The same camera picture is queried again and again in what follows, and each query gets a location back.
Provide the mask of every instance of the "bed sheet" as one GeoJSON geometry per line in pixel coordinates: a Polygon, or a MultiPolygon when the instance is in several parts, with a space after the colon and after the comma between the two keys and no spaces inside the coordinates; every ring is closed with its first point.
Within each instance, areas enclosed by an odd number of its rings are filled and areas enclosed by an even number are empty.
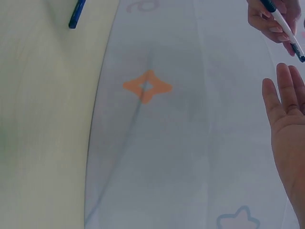
{"type": "Polygon", "coordinates": [[[297,228],[261,84],[278,62],[305,70],[246,8],[121,1],[92,119],[86,229],[297,228]]]}

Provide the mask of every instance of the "orange four-pointed star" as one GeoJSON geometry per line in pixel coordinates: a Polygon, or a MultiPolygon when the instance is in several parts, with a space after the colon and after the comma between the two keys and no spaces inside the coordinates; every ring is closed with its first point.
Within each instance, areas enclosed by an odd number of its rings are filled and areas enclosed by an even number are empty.
{"type": "Polygon", "coordinates": [[[141,102],[143,104],[146,104],[153,98],[154,95],[170,92],[173,87],[170,84],[160,80],[154,74],[153,70],[148,70],[140,77],[125,82],[123,84],[123,88],[135,93],[141,99],[141,102]],[[141,87],[141,84],[145,83],[146,81],[149,82],[153,86],[153,88],[144,91],[141,87]]]}

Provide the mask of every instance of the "pale yellow fabric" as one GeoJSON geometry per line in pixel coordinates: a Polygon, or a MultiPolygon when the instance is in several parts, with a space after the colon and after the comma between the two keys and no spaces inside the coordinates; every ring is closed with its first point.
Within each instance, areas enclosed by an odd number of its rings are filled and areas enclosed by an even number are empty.
{"type": "Polygon", "coordinates": [[[83,229],[91,116],[119,0],[0,0],[0,228],[83,229]]]}

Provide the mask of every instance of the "hand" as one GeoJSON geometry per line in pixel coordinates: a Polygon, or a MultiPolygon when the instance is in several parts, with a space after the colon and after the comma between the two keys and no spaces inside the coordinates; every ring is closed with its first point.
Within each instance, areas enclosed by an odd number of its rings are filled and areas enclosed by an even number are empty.
{"type": "Polygon", "coordinates": [[[271,126],[275,164],[298,216],[305,228],[305,86],[293,66],[277,66],[282,103],[270,79],[263,81],[263,98],[271,126]]]}
{"type": "MultiPolygon", "coordinates": [[[[288,36],[282,27],[274,20],[260,0],[248,1],[248,22],[251,26],[261,31],[267,38],[276,43],[283,43],[288,53],[295,55],[288,36]]],[[[296,34],[296,23],[301,17],[301,8],[298,0],[273,0],[277,9],[285,18],[292,32],[296,34]]]]}

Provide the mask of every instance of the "pen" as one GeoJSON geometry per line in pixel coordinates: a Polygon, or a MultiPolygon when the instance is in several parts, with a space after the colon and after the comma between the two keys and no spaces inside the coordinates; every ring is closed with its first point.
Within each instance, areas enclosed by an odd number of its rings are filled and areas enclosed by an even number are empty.
{"type": "Polygon", "coordinates": [[[76,6],[74,8],[73,14],[71,16],[70,22],[69,22],[69,28],[70,29],[75,29],[76,28],[78,19],[80,18],[81,11],[82,11],[82,8],[85,5],[85,2],[86,2],[86,0],[78,0],[76,6]]]}
{"type": "Polygon", "coordinates": [[[274,16],[274,19],[280,24],[280,26],[283,28],[283,31],[289,37],[291,47],[293,48],[299,60],[301,62],[305,62],[305,54],[299,42],[296,40],[295,35],[292,33],[289,25],[281,15],[280,11],[276,8],[272,0],[261,0],[261,2],[266,7],[266,9],[274,16]]]}

